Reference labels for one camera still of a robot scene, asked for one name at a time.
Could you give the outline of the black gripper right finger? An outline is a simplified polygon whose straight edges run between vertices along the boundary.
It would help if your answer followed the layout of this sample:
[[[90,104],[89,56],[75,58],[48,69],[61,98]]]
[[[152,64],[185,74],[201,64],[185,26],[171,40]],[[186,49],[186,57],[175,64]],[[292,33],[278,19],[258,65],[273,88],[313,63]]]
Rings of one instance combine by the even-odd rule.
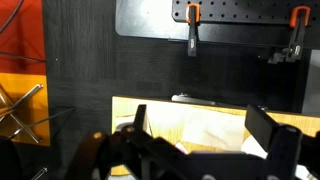
[[[259,145],[268,152],[280,125],[258,106],[248,105],[245,127]]]

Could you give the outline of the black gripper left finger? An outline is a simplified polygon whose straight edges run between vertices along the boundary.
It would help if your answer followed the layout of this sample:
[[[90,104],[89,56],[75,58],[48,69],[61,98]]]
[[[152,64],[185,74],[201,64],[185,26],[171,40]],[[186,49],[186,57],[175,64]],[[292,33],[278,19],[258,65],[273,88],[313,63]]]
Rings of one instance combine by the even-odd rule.
[[[146,120],[145,120],[146,109],[147,109],[147,106],[145,104],[140,104],[137,108],[133,125],[135,128],[139,130],[145,130],[147,127]]]

